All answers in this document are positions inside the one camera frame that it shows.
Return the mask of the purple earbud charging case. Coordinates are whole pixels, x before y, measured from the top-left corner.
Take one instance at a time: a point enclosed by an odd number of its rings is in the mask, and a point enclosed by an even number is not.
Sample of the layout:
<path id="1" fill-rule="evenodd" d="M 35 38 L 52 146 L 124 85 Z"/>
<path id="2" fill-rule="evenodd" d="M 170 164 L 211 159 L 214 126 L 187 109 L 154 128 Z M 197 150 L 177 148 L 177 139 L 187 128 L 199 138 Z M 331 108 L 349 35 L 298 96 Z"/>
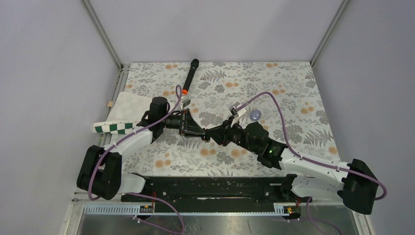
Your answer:
<path id="1" fill-rule="evenodd" d="M 261 118 L 261 112 L 259 110 L 253 110 L 250 113 L 250 120 L 255 122 L 255 121 L 259 121 Z"/>

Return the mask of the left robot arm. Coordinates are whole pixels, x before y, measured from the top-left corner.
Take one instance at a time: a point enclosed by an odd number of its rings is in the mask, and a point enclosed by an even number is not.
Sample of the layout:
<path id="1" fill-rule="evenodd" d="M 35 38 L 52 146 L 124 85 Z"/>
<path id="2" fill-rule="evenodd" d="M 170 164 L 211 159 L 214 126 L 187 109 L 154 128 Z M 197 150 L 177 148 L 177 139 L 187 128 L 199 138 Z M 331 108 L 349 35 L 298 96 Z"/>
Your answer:
<path id="1" fill-rule="evenodd" d="M 189 109 L 170 107 L 164 97 L 152 99 L 149 110 L 133 126 L 130 134 L 114 144 L 88 148 L 77 178 L 77 187 L 88 193 L 90 200 L 113 199 L 117 194 L 133 193 L 140 201 L 151 197 L 152 189 L 144 177 L 122 172 L 123 160 L 153 143 L 164 130 L 177 129 L 182 137 L 206 138 L 205 129 L 192 118 Z"/>

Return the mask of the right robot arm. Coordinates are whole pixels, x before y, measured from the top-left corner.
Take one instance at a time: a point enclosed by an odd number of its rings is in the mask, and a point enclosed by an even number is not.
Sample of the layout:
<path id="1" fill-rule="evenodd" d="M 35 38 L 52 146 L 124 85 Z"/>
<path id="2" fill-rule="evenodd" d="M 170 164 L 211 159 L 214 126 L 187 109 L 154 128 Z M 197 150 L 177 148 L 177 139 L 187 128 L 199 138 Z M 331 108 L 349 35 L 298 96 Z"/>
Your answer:
<path id="1" fill-rule="evenodd" d="M 269 137 L 269 132 L 258 122 L 243 128 L 226 120 L 222 125 L 206 130 L 206 138 L 218 145 L 234 143 L 257 155 L 257 160 L 268 168 L 296 174 L 290 183 L 281 187 L 281 197 L 288 202 L 298 197 L 341 199 L 349 209 L 370 215 L 379 184 L 368 165 L 359 159 L 352 162 L 330 162 L 315 157 L 301 156 L 288 145 Z"/>

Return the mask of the black microphone orange tip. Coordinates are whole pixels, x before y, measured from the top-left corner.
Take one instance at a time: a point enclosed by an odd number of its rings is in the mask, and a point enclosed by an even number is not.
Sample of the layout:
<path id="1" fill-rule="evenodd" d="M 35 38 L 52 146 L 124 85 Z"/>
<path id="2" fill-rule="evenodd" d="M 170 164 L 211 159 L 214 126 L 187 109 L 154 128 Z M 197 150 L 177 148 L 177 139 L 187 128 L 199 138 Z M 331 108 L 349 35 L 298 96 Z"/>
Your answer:
<path id="1" fill-rule="evenodd" d="M 188 94 L 191 82 L 194 78 L 195 72 L 196 72 L 198 67 L 199 67 L 199 60 L 198 59 L 193 59 L 190 63 L 190 69 L 188 71 L 184 86 L 182 88 L 182 94 L 184 94 L 184 95 Z"/>

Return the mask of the green white checkered mat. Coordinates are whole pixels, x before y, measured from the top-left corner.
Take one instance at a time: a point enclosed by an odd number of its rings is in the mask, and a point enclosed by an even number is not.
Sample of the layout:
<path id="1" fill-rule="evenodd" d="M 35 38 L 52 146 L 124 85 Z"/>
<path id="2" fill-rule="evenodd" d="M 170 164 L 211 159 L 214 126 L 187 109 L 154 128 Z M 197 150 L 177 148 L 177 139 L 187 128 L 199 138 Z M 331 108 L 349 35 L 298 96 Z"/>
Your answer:
<path id="1" fill-rule="evenodd" d="M 149 109 L 152 99 L 149 97 L 121 92 L 104 122 L 92 125 L 95 133 L 126 135 L 132 132 Z"/>

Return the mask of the floral tablecloth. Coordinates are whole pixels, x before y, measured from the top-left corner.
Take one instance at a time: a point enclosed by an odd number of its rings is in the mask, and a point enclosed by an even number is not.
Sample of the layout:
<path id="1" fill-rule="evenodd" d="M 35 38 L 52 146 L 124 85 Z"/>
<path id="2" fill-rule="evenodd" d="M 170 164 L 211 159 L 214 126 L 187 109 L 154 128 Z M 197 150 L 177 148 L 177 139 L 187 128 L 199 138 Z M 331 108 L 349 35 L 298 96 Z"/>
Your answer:
<path id="1" fill-rule="evenodd" d="M 301 154 L 339 161 L 335 139 L 308 62 L 200 62 L 189 88 L 190 112 L 203 128 L 220 125 L 234 103 L 245 103 L 240 124 L 259 123 L 270 137 L 284 142 L 286 128 L 291 146 Z M 258 162 L 255 154 L 231 143 L 226 147 L 200 138 L 183 138 L 166 129 L 151 145 L 124 161 L 126 173 L 145 176 L 278 176 L 281 172 Z"/>

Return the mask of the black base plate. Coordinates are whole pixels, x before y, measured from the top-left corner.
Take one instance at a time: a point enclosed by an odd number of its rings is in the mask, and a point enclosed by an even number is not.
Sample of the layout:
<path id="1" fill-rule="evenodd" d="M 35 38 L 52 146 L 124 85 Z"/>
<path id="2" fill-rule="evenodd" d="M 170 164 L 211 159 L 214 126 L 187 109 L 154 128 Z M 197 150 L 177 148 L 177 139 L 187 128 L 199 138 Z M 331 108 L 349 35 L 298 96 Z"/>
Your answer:
<path id="1" fill-rule="evenodd" d="M 155 206 L 156 212 L 170 212 L 169 206 L 148 199 L 155 196 L 185 212 L 271 212 L 274 203 L 297 206 L 307 202 L 288 185 L 288 177 L 146 177 L 142 197 L 123 195 L 122 202 Z"/>

